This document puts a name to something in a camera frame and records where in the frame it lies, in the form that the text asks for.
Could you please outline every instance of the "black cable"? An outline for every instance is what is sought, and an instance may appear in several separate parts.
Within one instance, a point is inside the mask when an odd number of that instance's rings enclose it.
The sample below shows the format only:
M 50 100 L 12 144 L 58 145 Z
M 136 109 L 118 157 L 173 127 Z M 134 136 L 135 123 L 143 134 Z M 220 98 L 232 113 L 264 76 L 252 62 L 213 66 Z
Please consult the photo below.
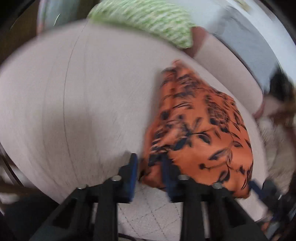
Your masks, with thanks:
M 131 241 L 137 241 L 135 238 L 133 238 L 131 236 L 128 236 L 128 235 L 125 235 L 125 234 L 118 234 L 118 237 L 128 239 L 128 240 L 131 240 Z

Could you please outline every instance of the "brown object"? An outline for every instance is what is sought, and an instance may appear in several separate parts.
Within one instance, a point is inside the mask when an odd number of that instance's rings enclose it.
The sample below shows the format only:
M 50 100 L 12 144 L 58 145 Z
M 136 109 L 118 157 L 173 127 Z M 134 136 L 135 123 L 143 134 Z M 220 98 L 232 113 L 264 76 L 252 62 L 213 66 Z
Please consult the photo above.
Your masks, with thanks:
M 248 197 L 253 155 L 247 129 L 232 97 L 204 82 L 181 61 L 163 71 L 159 114 L 148 129 L 141 181 L 165 188 L 161 153 L 196 182 L 220 182 Z
M 33 193 L 38 193 L 40 192 L 36 188 L 29 188 L 25 187 L 22 182 L 19 180 L 17 175 L 14 173 L 13 169 L 11 168 L 10 165 L 14 165 L 10 157 L 6 154 L 4 151 L 2 145 L 0 144 L 0 167 L 4 169 L 6 172 L 7 176 L 9 177 L 10 183 L 6 183 L 3 178 L 0 176 L 0 193 L 6 193 L 6 194 L 16 194 L 19 196 L 23 196 L 26 194 L 33 194 Z M 0 201 L 0 208 L 2 211 L 6 209 L 7 205 L 2 203 Z
M 183 49 L 183 51 L 188 54 L 191 58 L 194 58 L 195 54 L 203 45 L 206 36 L 209 34 L 204 28 L 202 27 L 193 27 L 191 28 L 192 32 L 192 39 L 193 39 L 193 46 L 187 49 Z
M 265 106 L 265 102 L 264 102 L 264 99 L 263 99 L 259 110 L 257 110 L 257 112 L 253 114 L 253 117 L 254 117 L 255 120 L 259 119 L 263 115 L 264 106 Z
M 0 64 L 17 48 L 36 36 L 39 0 L 32 3 L 9 29 L 1 33 Z

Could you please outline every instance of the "orange floral cloth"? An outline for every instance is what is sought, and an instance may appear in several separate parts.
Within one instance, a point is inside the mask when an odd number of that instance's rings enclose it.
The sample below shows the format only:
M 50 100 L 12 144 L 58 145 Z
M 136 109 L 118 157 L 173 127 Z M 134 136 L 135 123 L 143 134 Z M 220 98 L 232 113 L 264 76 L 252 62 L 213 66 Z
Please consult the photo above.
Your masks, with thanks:
M 248 197 L 253 155 L 234 99 L 179 60 L 162 74 L 159 114 L 145 136 L 141 182 L 165 188 L 158 155 L 165 152 L 196 182 L 220 182 L 235 197 Z

